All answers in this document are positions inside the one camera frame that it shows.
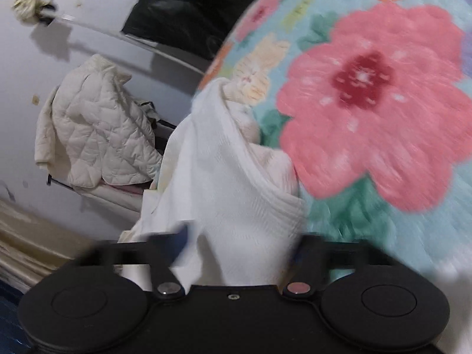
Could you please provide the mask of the metal clothes rack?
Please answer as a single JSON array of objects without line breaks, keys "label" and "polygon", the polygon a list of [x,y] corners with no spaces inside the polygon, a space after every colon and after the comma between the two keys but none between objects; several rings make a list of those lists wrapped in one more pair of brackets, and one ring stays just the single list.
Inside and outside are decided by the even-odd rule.
[{"label": "metal clothes rack", "polygon": [[106,29],[104,27],[85,22],[70,14],[59,11],[57,9],[57,5],[54,3],[54,0],[14,0],[11,9],[14,12],[17,20],[23,24],[30,26],[42,24],[44,26],[48,26],[52,22],[60,22],[71,26],[89,29],[95,33],[106,35],[108,37],[136,46],[140,49],[147,50],[153,54],[157,54],[158,56],[176,63],[188,69],[189,71],[199,74],[200,76],[205,74],[205,71],[203,71],[201,68],[192,65],[190,62],[176,57],[165,50],[160,49],[160,44],[158,43],[148,43],[144,40],[138,39],[137,37],[125,35],[121,31]]}]

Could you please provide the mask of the white knit sweater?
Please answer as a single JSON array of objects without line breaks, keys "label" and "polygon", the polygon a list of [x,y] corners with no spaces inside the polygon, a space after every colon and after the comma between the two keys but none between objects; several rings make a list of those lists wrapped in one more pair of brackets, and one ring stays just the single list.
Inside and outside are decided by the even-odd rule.
[{"label": "white knit sweater", "polygon": [[173,263],[185,289],[278,284],[305,222],[290,158],[261,145],[249,106],[230,101],[218,78],[194,98],[167,143],[155,189],[121,242],[190,226]]}]

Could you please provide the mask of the beige curtain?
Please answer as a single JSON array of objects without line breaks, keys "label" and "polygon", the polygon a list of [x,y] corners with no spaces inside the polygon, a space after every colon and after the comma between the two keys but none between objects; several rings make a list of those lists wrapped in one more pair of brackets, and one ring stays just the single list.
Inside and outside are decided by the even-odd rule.
[{"label": "beige curtain", "polygon": [[1,201],[1,280],[25,293],[95,241]]}]

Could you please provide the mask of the floral patterned bed quilt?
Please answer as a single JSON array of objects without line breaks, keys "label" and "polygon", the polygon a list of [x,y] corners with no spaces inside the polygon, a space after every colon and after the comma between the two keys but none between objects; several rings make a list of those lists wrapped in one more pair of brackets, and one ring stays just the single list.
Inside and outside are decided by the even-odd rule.
[{"label": "floral patterned bed quilt", "polygon": [[366,239],[450,302],[444,353],[471,351],[471,0],[218,4],[205,81],[286,152],[307,229]]}]

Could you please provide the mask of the cream quilted jacket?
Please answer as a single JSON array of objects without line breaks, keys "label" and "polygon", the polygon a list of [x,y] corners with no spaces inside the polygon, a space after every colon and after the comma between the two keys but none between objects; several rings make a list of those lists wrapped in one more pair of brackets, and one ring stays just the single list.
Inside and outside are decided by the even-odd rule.
[{"label": "cream quilted jacket", "polygon": [[71,186],[131,186],[154,179],[162,162],[131,79],[95,54],[55,87],[37,119],[35,164]]}]

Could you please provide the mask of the black hanging jacket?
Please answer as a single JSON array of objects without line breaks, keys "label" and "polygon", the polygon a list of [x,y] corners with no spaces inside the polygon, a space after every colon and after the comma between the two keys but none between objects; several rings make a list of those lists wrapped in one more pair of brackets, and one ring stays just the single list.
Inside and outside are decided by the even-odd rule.
[{"label": "black hanging jacket", "polygon": [[211,60],[254,0],[138,0],[125,35]]}]

